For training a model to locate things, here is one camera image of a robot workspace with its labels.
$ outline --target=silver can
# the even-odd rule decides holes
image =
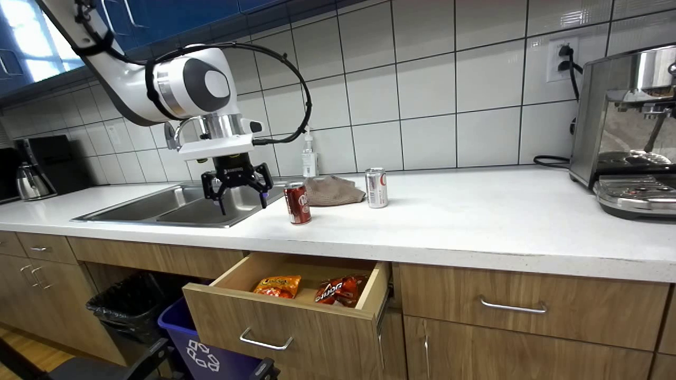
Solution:
[[[373,168],[367,171],[367,204],[373,209],[388,207],[388,178],[382,168]]]

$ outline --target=plastic bottle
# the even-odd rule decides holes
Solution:
[[[313,133],[305,133],[303,142],[303,178],[315,178],[317,175],[317,152],[313,146]]]

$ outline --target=blue upper cabinet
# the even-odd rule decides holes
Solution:
[[[35,0],[0,0],[0,97],[80,65]]]
[[[283,0],[98,0],[124,51],[139,51]]]

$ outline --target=blue recycling bin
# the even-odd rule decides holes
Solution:
[[[158,325],[170,333],[195,380],[248,380],[261,366],[261,359],[199,342],[187,300],[166,309]]]

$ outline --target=snacks in drawer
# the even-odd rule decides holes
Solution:
[[[337,278],[317,290],[315,303],[320,303],[320,304],[337,304],[339,303],[342,306],[355,309],[355,304],[359,303],[359,295],[363,292],[363,285],[367,285],[367,278],[362,278],[362,275]]]
[[[297,299],[301,290],[301,278],[287,275],[287,278],[267,278],[262,280],[255,294],[265,294],[270,299]]]

